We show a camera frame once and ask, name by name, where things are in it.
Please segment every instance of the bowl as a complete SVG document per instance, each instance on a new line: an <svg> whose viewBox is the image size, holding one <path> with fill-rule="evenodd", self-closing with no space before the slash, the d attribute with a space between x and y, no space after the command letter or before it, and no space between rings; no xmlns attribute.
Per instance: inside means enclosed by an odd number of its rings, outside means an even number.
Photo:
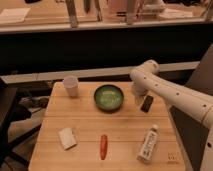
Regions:
<svg viewBox="0 0 213 171"><path fill-rule="evenodd" d="M96 89L94 100L98 108L104 111L115 111L123 104L124 94L115 85L103 85Z"/></svg>

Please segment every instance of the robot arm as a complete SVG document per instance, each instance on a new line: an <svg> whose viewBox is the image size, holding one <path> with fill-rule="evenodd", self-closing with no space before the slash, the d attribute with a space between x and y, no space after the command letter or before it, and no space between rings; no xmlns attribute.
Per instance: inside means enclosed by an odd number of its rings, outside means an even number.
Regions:
<svg viewBox="0 0 213 171"><path fill-rule="evenodd" d="M209 128L201 170L213 170L213 97L157 77L158 69L158 64L149 60L131 71L135 95L151 90Z"/></svg>

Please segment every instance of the paper cup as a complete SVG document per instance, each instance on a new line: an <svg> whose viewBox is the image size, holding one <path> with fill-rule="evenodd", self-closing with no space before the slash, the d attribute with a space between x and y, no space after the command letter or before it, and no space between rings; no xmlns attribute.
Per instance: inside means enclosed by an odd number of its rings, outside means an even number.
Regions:
<svg viewBox="0 0 213 171"><path fill-rule="evenodd" d="M76 76L65 77L63 84L70 97L78 97L78 78Z"/></svg>

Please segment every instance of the table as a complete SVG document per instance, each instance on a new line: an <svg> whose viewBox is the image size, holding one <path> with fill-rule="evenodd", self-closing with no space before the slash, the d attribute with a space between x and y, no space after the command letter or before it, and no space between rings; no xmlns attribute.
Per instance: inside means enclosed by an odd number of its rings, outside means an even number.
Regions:
<svg viewBox="0 0 213 171"><path fill-rule="evenodd" d="M91 1L91 10L89 13L84 12L83 1L75 0L76 13L79 22L98 22L96 16L96 9L94 2ZM105 0L100 0L100 7L102 11L103 21L114 23L120 22L121 19L118 17L109 17L108 5ZM183 11L192 11L195 17L200 17L206 8L198 6L186 7L181 4L166 4L167 8L178 9ZM12 24L1 24L1 27L8 26L29 26L29 25L45 25L45 24L64 24L69 23L69 16L67 13L66 3L56 3L55 0L42 0L36 3L27 4L24 0L1 0L0 1L0 13L3 9L14 9L14 8L30 8L28 15L24 22L12 23Z"/></svg>
<svg viewBox="0 0 213 171"><path fill-rule="evenodd" d="M93 100L96 88L104 84L120 87L122 107L107 114ZM80 82L79 97L70 98L61 82L54 85L50 101L31 158L30 171L184 171L185 164L162 98L149 92L154 102L148 113L140 110L143 99L135 99L131 82ZM153 124L159 126L152 163L136 159L145 134ZM71 127L77 146L63 150L58 131ZM108 152L100 159L102 134L108 136Z"/></svg>

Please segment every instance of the floor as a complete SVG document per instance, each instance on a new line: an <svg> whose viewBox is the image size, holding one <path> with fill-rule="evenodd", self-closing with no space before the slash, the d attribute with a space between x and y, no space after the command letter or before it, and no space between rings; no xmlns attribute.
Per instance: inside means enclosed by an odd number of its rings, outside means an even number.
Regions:
<svg viewBox="0 0 213 171"><path fill-rule="evenodd" d="M31 128L42 122L45 109L40 110L39 108L33 108L30 110L31 112L35 112L33 113L30 119L12 123L9 129L9 140L12 140L13 138L23 134L24 132L30 130ZM38 133L28 138L25 142L16 147L14 152L16 152L17 154L19 154L20 156L24 157L29 161L33 153L37 136ZM2 165L0 171L27 171L26 167L14 161L13 159L6 158L5 161L6 162Z"/></svg>

